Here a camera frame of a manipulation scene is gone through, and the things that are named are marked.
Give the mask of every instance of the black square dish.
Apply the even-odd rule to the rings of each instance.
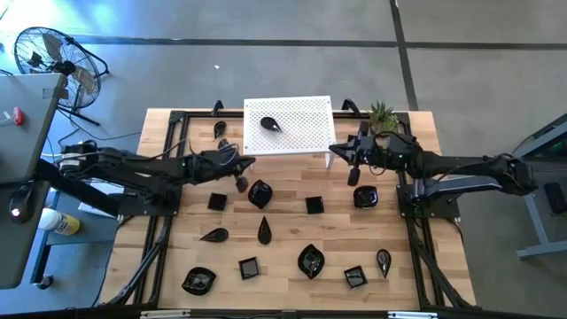
[[[308,214],[320,214],[325,211],[325,208],[322,205],[321,196],[305,198],[305,204],[307,205]]]
[[[260,274],[260,268],[258,267],[256,257],[239,261],[238,266],[240,267],[240,276],[242,277],[242,280],[250,279]]]
[[[345,278],[351,289],[360,287],[363,284],[368,283],[368,281],[366,280],[366,276],[364,276],[364,271],[362,271],[361,266],[356,266],[354,268],[345,270]]]
[[[226,195],[211,193],[211,197],[209,198],[209,205],[207,206],[207,208],[222,212],[226,205],[227,205]]]

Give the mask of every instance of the black teardrop-shaped dish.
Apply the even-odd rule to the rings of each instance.
[[[224,131],[227,129],[227,123],[224,121],[218,121],[214,123],[214,139],[224,135]]]
[[[222,243],[229,239],[229,231],[224,228],[218,228],[204,235],[200,240],[211,243]]]
[[[213,271],[195,267],[189,271],[181,287],[190,294],[202,296],[211,290],[215,278]]]
[[[248,191],[248,200],[259,209],[264,208],[272,199],[272,188],[262,180],[256,181]]]
[[[279,124],[277,124],[276,120],[271,117],[264,117],[260,120],[260,125],[267,129],[274,132],[282,133],[282,129],[280,128]]]
[[[260,241],[260,243],[263,245],[267,245],[270,241],[272,241],[272,231],[269,228],[266,216],[262,218],[262,223],[260,224],[260,229],[258,230],[258,241]]]
[[[387,250],[380,249],[376,254],[376,260],[378,261],[378,267],[380,267],[384,279],[386,279],[388,271],[390,271],[390,266],[392,265],[392,256]]]
[[[307,275],[307,278],[313,279],[322,270],[325,265],[325,256],[313,244],[308,245],[299,254],[298,267],[302,273]]]

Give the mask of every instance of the red object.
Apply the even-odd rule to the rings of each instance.
[[[18,126],[24,124],[24,113],[19,109],[19,107],[14,107],[13,119]]]

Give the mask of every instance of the gray concrete floor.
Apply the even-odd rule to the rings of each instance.
[[[540,0],[399,0],[408,41],[565,43],[567,5]],[[17,73],[11,43],[41,25],[74,35],[166,38],[393,41],[387,0],[20,1],[0,20],[0,67]],[[241,107],[246,97],[331,95],[360,108],[379,98],[407,110],[396,49],[89,45],[111,68],[85,114],[101,137],[139,131],[150,107]],[[410,50],[420,110],[434,112],[445,154],[511,151],[567,109],[567,51]],[[72,130],[56,116],[55,141]],[[77,134],[66,144],[87,139]],[[134,151],[137,136],[104,145]],[[500,193],[459,199],[465,251],[479,306],[567,316],[567,253],[519,261],[516,249],[536,237],[520,198]],[[548,219],[562,238],[564,219]],[[48,269],[60,283],[46,291],[24,284],[0,292],[0,313],[89,306],[104,275],[108,245],[58,248]],[[30,262],[34,259],[32,252]],[[83,297],[77,289],[87,292]],[[34,305],[26,303],[29,298]]]

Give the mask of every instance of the black bowl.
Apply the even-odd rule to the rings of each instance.
[[[256,181],[248,191],[248,200],[259,209],[264,208],[272,199],[272,188],[262,180]]]
[[[298,267],[309,279],[315,278],[325,265],[325,256],[315,246],[309,245],[299,254]]]
[[[211,290],[215,278],[213,271],[195,267],[189,271],[181,287],[190,294],[202,296]]]

